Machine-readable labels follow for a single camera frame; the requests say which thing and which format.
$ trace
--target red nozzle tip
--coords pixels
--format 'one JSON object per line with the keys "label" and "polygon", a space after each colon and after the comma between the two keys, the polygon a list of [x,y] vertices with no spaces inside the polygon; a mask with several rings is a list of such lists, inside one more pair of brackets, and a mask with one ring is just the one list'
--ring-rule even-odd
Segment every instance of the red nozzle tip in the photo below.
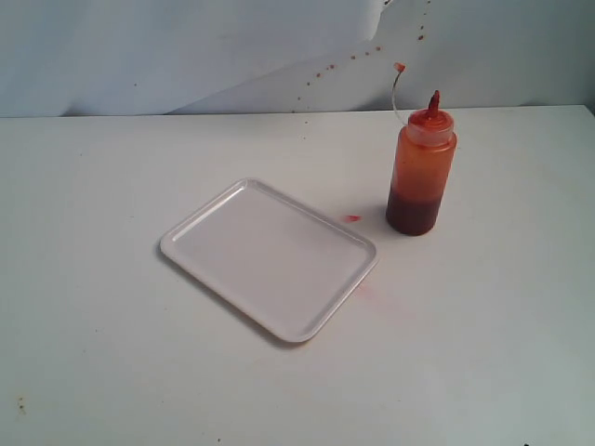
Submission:
{"label": "red nozzle tip", "polygon": [[438,116],[438,106],[440,105],[440,91],[434,91],[434,95],[430,99],[430,104],[428,105],[428,117],[435,118]]}
{"label": "red nozzle tip", "polygon": [[394,69],[397,72],[404,72],[405,71],[405,64],[401,62],[395,62],[393,65]]}

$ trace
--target plastic bottle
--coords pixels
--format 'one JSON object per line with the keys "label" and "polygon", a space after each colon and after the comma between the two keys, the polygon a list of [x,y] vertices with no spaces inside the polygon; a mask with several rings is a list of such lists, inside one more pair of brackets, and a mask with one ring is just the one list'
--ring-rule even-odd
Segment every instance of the plastic bottle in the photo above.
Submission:
{"label": "plastic bottle", "polygon": [[434,227],[456,148],[455,121],[438,110],[436,90],[427,109],[409,116],[399,134],[387,221],[406,235]]}

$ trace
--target white wall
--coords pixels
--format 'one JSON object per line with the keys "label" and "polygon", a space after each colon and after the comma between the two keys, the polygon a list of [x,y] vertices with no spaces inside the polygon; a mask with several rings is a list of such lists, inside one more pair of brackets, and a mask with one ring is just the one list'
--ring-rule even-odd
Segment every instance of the white wall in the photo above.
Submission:
{"label": "white wall", "polygon": [[[426,105],[436,88],[445,107],[595,102],[595,0],[430,1],[393,0],[372,42],[177,112],[387,109],[396,60],[407,64],[399,95],[403,108]],[[326,70],[329,64],[336,68]]]}

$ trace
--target plastic tray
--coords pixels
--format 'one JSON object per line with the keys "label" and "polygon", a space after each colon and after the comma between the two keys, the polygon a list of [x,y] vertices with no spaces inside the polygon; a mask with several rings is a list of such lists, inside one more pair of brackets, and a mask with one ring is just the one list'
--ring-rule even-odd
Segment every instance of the plastic tray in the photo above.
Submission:
{"label": "plastic tray", "polygon": [[251,178],[179,223],[161,250],[287,342],[316,335],[377,262],[373,243]]}

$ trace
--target bottle nozzle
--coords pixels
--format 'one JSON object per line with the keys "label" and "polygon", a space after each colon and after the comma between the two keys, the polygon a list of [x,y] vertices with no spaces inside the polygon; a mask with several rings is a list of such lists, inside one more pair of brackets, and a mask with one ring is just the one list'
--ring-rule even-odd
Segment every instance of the bottle nozzle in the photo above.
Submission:
{"label": "bottle nozzle", "polygon": [[428,116],[429,118],[435,118],[438,116],[438,106],[440,105],[440,91],[434,91],[434,95],[430,99],[430,104],[428,105]]}

